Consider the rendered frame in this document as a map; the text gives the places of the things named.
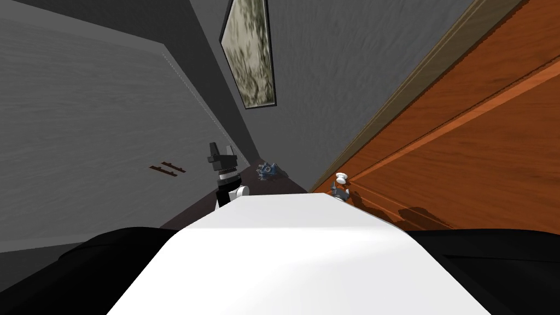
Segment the black framed wall picture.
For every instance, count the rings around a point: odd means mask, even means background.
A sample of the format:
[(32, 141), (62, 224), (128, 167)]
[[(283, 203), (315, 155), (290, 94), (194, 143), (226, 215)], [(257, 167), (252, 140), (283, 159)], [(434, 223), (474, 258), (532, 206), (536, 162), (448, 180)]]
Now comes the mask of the black framed wall picture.
[(229, 0), (219, 42), (244, 108), (275, 106), (267, 0)]

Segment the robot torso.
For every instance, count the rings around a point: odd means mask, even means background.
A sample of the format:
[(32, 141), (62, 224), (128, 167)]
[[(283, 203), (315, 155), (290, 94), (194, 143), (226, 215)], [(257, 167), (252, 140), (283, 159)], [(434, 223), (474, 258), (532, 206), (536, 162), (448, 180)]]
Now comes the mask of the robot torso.
[(321, 194), (242, 196), (173, 235), (107, 315), (490, 315), (400, 228)]

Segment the dark brown wall bars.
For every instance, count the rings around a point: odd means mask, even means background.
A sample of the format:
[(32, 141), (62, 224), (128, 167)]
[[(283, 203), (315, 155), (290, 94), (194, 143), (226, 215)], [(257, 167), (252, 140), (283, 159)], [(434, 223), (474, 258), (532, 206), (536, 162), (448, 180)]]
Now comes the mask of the dark brown wall bars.
[(178, 167), (172, 163), (169, 162), (162, 162), (161, 163), (162, 166), (155, 166), (155, 165), (150, 165), (149, 168), (151, 170), (154, 171), (158, 171), (161, 172), (163, 174), (172, 176), (172, 177), (177, 177), (179, 176), (180, 173), (185, 173), (186, 170), (184, 168)]

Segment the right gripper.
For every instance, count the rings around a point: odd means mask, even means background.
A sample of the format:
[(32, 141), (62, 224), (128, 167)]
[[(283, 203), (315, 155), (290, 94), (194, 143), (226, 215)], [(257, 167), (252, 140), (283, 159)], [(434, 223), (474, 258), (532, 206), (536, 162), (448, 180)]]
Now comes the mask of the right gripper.
[(343, 186), (338, 184), (338, 182), (332, 182), (331, 196), (337, 200), (347, 202), (350, 197), (350, 193), (348, 189), (345, 189)]

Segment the blue grey crumpled object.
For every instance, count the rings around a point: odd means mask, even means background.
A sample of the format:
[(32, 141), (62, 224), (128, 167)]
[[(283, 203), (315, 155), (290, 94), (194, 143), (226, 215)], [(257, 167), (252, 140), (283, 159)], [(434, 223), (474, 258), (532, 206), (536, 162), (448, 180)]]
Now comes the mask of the blue grey crumpled object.
[(274, 177), (279, 174), (279, 168), (276, 163), (268, 163), (264, 162), (263, 164), (259, 164), (257, 166), (256, 172), (258, 174), (258, 178), (262, 181), (268, 180), (271, 177)]

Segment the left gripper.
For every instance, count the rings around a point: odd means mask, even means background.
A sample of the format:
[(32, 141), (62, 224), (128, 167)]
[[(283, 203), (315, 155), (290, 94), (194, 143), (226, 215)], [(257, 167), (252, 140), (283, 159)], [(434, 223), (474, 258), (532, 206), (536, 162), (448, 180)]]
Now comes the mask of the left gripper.
[(237, 156), (235, 155), (234, 149), (231, 145), (227, 145), (226, 155), (219, 155), (219, 149), (216, 142), (211, 142), (209, 144), (209, 149), (210, 156), (207, 160), (212, 165), (213, 171), (218, 172), (237, 167)]

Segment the orange brown wooden door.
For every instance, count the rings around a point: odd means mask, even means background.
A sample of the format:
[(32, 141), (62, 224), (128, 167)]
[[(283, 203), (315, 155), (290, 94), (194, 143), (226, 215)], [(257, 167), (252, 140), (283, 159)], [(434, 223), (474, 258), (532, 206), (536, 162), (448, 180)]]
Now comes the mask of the orange brown wooden door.
[(560, 234), (560, 0), (521, 0), (336, 173), (405, 230)]

